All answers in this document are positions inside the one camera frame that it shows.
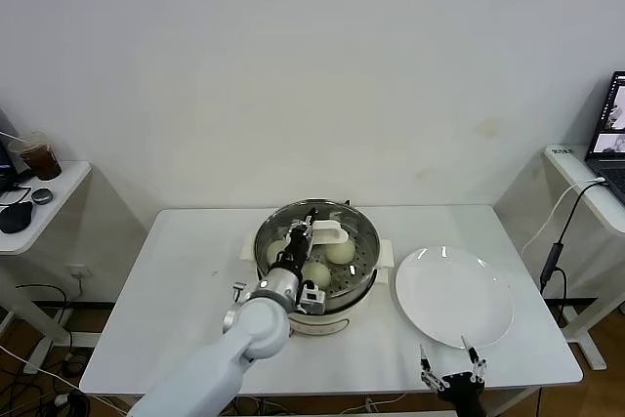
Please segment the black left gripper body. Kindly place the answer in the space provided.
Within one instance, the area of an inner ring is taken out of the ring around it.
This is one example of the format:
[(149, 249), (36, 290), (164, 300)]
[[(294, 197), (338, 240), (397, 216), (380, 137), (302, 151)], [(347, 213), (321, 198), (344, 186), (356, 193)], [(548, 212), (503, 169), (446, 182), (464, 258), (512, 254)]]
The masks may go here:
[(288, 271), (301, 271), (309, 259), (312, 244), (305, 238), (296, 240), (282, 239), (275, 243), (273, 266)]

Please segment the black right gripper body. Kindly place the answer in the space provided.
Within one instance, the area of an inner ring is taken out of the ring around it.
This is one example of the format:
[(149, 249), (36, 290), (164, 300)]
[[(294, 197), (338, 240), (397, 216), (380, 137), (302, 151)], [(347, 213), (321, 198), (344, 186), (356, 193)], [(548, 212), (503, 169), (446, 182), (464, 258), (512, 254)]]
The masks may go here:
[(437, 396), (450, 403), (457, 417), (486, 417), (479, 397), (484, 390), (484, 380), (472, 372), (446, 375), (441, 378), (442, 386)]

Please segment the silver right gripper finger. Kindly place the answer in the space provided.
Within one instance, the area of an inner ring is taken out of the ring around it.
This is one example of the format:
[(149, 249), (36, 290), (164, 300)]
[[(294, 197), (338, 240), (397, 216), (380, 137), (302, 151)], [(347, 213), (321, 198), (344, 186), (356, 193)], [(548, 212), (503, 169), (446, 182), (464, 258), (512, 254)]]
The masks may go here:
[(473, 365), (473, 371), (471, 372), (470, 381), (472, 383), (483, 383), (483, 375), (486, 369), (486, 360), (479, 357), (477, 350), (468, 342), (468, 340), (461, 336), (465, 351), (468, 353), (470, 362)]
[(447, 383), (434, 371), (423, 346), (420, 346), (421, 380), (431, 391), (444, 391)]

